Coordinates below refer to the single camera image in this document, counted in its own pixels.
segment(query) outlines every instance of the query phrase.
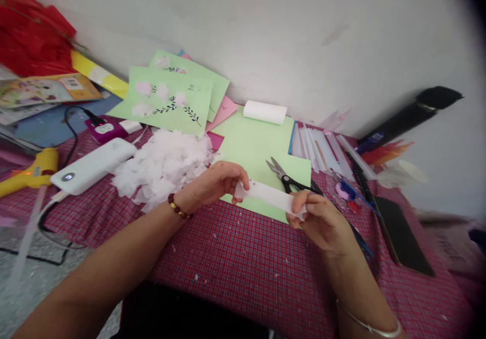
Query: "silver bangle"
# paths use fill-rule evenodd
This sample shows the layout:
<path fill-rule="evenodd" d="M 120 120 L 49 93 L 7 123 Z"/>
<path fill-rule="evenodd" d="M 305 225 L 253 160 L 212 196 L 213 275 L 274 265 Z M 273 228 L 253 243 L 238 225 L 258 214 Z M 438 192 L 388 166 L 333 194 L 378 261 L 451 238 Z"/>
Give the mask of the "silver bangle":
<path fill-rule="evenodd" d="M 398 324 L 398 328 L 395 330 L 395 331 L 392 331 L 392 332 L 387 332 L 387 331 L 381 331 L 381 330 L 378 330 L 378 329 L 374 329 L 372 328 L 371 326 L 369 326 L 368 324 L 365 324 L 363 323 L 362 321 L 358 320 L 353 314 L 351 314 L 348 309 L 346 309 L 344 307 L 343 304 L 341 304 L 341 307 L 343 308 L 344 311 L 346 311 L 346 313 L 351 316 L 351 318 L 356 321 L 359 325 L 363 326 L 364 328 L 366 328 L 370 333 L 375 333 L 375 334 L 378 334 L 379 336 L 382 336 L 382 337 L 388 337 L 388 338 L 395 338 L 397 336 L 400 335 L 401 333 L 401 324 L 400 322 L 398 321 L 398 319 L 396 318 L 395 316 L 395 320 L 396 320 L 396 323 Z"/>

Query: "red checkered tablecloth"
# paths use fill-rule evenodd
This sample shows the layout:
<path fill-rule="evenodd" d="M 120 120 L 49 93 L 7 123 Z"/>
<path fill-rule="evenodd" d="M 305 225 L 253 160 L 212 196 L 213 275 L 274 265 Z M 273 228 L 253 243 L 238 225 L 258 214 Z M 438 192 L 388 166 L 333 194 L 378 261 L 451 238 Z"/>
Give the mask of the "red checkered tablecloth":
<path fill-rule="evenodd" d="M 134 140 L 139 133 L 129 136 Z M 139 142 L 146 142 L 147 135 Z M 58 148 L 65 158 L 73 140 Z M 73 160 L 98 145 L 81 133 Z M 332 184 L 312 173 L 324 193 Z M 46 226 L 90 247 L 101 245 L 140 217 L 140 206 L 119 198 L 107 176 L 80 196 L 68 196 L 51 212 Z M 457 284 L 425 239 L 413 209 L 398 190 L 371 184 L 375 194 L 398 203 L 429 259 L 435 278 L 393 263 L 377 219 L 345 211 L 374 252 L 371 268 L 392 310 L 410 337 L 463 337 L 473 312 Z M 49 188 L 49 196 L 55 193 Z M 36 190 L 24 189 L 0 200 L 0 211 L 28 216 Z M 203 207 L 169 242 L 150 279 L 214 302 L 287 338 L 331 338 L 336 330 L 335 303 L 326 269 L 304 232 L 226 202 Z"/>

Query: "floor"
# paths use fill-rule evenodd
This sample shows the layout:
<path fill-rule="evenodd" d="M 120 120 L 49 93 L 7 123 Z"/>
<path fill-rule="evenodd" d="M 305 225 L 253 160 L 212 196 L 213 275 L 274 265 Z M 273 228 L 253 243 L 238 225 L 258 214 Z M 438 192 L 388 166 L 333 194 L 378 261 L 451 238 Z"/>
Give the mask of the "floor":
<path fill-rule="evenodd" d="M 12 228 L 0 228 L 0 247 L 17 250 L 22 232 Z M 35 235 L 30 255 L 59 262 L 63 249 L 45 242 Z M 32 310 L 56 287 L 69 272 L 74 270 L 90 253 L 88 249 L 70 250 L 62 266 L 28 259 L 22 274 L 19 289 L 6 292 L 6 282 L 10 277 L 16 256 L 0 251 L 0 339 L 10 338 Z M 106 322 L 98 338 L 110 338 L 118 331 L 120 305 Z"/>

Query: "white wall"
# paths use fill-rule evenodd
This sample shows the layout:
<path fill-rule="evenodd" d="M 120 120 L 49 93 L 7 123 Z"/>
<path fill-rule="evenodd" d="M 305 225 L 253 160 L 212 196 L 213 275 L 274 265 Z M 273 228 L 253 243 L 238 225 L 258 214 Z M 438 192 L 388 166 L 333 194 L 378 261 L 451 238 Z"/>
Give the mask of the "white wall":
<path fill-rule="evenodd" d="M 54 4 L 93 57 L 121 75 L 153 51 L 186 50 L 231 80 L 228 95 L 289 107 L 316 122 L 352 107 L 341 131 L 438 84 L 461 100 L 405 137 L 430 182 L 407 188 L 421 208 L 486 211 L 481 45 L 464 0 L 39 0 Z"/>

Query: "green paper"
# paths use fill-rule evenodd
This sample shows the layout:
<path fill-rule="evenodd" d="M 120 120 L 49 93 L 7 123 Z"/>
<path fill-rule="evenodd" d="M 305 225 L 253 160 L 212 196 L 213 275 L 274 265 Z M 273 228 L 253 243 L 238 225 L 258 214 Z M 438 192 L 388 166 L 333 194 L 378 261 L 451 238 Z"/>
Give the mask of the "green paper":
<path fill-rule="evenodd" d="M 285 192 L 284 184 L 270 169 L 271 157 L 294 180 L 310 186 L 310 160 L 288 155 L 294 121 L 286 117 L 283 125 L 243 117 L 243 106 L 215 127 L 211 132 L 224 136 L 219 149 L 222 160 L 238 163 L 247 171 L 250 179 Z M 231 202 L 231 195 L 224 195 L 223 201 Z M 238 206 L 287 223 L 285 212 L 254 197 L 247 197 Z"/>
<path fill-rule="evenodd" d="M 167 57 L 171 61 L 170 68 L 163 71 L 185 72 L 185 74 L 191 77 L 207 79 L 213 83 L 213 91 L 211 94 L 211 103 L 209 105 L 208 113 L 208 121 L 213 121 L 216 113 L 218 112 L 219 106 L 221 105 L 221 101 L 223 101 L 224 94 L 226 93 L 226 89 L 229 85 L 229 80 L 195 62 L 175 56 L 172 53 L 163 50 L 158 50 L 155 52 L 152 60 L 150 61 L 150 67 L 155 68 L 155 60 L 162 57 Z"/>
<path fill-rule="evenodd" d="M 187 97 L 187 106 L 171 107 L 173 101 L 162 101 L 155 92 L 150 97 L 142 96 L 136 90 L 138 82 L 149 82 L 153 86 L 164 83 L 169 89 L 171 98 L 178 92 Z M 107 115 L 166 128 L 170 131 L 180 130 L 186 134 L 200 135 L 206 127 L 206 118 L 211 100 L 212 83 L 188 75 L 166 72 L 148 67 L 130 67 L 130 85 L 127 97 L 116 105 Z M 148 116 L 134 116 L 132 107 L 139 102 L 151 105 L 155 112 Z"/>

